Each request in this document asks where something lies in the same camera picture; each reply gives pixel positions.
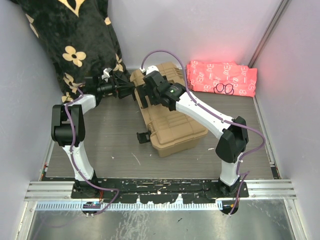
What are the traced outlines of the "tan plastic tool case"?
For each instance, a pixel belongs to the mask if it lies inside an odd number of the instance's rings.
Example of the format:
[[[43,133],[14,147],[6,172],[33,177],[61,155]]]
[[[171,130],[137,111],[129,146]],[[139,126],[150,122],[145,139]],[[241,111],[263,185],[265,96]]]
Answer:
[[[142,109],[137,90],[134,90],[146,132],[137,133],[140,144],[150,143],[160,157],[167,157],[183,150],[194,148],[209,130],[191,117],[167,107],[151,105]]]

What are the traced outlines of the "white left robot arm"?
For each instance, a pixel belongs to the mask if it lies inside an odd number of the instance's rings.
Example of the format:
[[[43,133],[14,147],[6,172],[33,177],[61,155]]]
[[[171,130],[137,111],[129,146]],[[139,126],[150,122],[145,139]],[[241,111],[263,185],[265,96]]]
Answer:
[[[106,191],[98,183],[91,166],[84,140],[86,136],[84,114],[97,107],[104,95],[123,99],[134,93],[135,85],[115,73],[111,76],[93,76],[75,88],[79,96],[66,103],[54,105],[51,116],[51,138],[67,154],[74,171],[74,188],[88,198]]]

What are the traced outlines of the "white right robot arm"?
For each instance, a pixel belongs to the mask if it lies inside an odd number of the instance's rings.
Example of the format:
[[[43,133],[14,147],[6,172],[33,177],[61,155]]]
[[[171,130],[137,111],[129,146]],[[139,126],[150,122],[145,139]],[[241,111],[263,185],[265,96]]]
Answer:
[[[223,196],[231,197],[240,184],[238,161],[249,142],[245,119],[220,113],[196,98],[182,84],[170,83],[157,69],[142,69],[141,72],[143,84],[136,89],[144,108],[162,105],[170,111],[186,114],[218,139],[215,152],[221,159],[219,191]]]

